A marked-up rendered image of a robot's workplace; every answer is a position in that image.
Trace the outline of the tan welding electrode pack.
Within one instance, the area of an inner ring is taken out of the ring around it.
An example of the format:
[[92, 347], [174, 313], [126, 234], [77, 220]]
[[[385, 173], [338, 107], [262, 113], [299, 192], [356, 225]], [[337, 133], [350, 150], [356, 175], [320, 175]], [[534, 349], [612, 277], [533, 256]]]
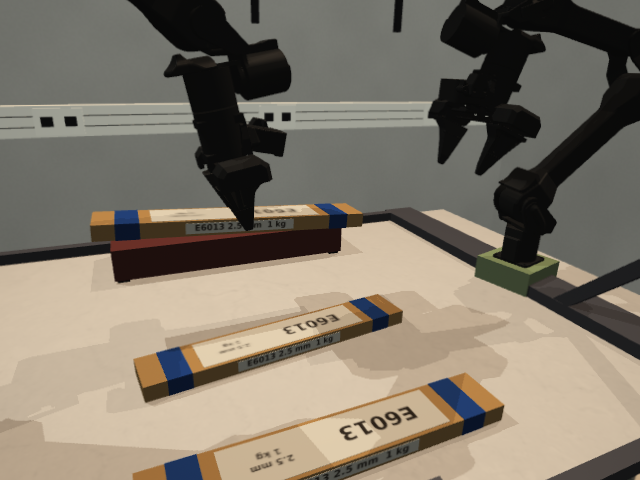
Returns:
[[379, 294], [135, 358], [145, 403], [402, 323]]

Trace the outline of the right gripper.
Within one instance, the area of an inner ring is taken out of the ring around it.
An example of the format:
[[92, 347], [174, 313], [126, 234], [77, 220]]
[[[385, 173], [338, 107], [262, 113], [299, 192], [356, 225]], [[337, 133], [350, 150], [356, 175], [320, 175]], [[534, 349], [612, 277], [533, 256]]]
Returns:
[[466, 106], [463, 106], [436, 99], [429, 113], [433, 114], [433, 119], [439, 126], [437, 162], [442, 165], [468, 130], [463, 126], [470, 121], [462, 119], [486, 123], [487, 140], [475, 170], [475, 174], [481, 176], [505, 154], [521, 142], [525, 143], [527, 139], [524, 137], [536, 138], [541, 122], [540, 117], [522, 106], [507, 104], [512, 92], [519, 92], [521, 89], [521, 85], [517, 83], [519, 75], [515, 71], [501, 65], [484, 63], [480, 70], [473, 70], [472, 73], [474, 72], [495, 75], [494, 97], [489, 109], [477, 106], [480, 102], [464, 102]]

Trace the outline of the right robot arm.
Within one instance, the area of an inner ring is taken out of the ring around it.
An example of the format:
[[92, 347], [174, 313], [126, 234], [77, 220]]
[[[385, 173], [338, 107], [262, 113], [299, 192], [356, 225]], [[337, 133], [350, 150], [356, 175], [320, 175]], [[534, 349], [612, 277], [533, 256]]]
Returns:
[[[640, 28], [572, 0], [505, 0], [496, 9], [478, 0], [461, 0], [442, 27], [441, 42], [473, 58], [486, 54], [483, 64], [501, 65], [519, 76], [529, 52], [546, 51], [541, 34], [522, 30], [555, 33], [603, 50], [609, 57], [609, 88], [600, 108], [530, 172], [516, 167], [494, 192], [494, 206], [507, 226], [502, 254], [493, 257], [528, 268], [545, 259], [537, 252], [541, 235], [552, 233], [557, 224], [548, 211], [557, 187], [622, 128], [640, 121], [640, 73], [628, 73], [626, 67], [630, 57], [640, 71]], [[489, 109], [494, 78], [490, 73], [470, 74], [467, 80], [441, 78], [438, 100], [480, 102], [480, 107]]]

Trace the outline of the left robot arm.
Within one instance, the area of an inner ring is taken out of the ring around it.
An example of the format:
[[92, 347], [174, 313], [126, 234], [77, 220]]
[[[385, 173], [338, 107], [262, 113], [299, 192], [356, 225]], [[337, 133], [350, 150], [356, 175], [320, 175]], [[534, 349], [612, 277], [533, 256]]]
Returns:
[[[176, 48], [228, 56], [228, 62], [217, 64], [209, 56], [172, 56], [164, 76], [183, 76], [192, 113], [234, 106], [235, 93], [253, 100], [289, 89], [291, 68], [277, 40], [248, 45], [227, 22], [216, 0], [128, 1]], [[253, 117], [248, 124], [243, 121], [239, 124], [242, 156], [254, 151], [283, 157], [287, 133], [268, 128], [261, 118]]]

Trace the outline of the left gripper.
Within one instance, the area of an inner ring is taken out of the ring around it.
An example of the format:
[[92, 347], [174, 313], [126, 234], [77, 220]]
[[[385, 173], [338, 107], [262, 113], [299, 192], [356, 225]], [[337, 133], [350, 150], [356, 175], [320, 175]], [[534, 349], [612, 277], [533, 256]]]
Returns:
[[192, 114], [202, 146], [195, 153], [198, 167], [204, 169], [209, 164], [203, 175], [242, 227], [252, 230], [255, 192], [261, 184], [272, 180], [272, 174], [270, 165], [253, 154], [238, 158], [242, 157], [239, 124], [244, 122], [244, 114], [239, 112], [238, 104]]

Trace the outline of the tan cardboard pack with blue bands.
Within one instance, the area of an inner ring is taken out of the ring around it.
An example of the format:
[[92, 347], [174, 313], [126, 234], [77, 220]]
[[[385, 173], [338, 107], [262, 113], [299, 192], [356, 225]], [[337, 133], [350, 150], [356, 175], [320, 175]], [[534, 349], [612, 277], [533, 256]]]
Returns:
[[132, 473], [133, 480], [344, 480], [502, 420], [467, 373]]

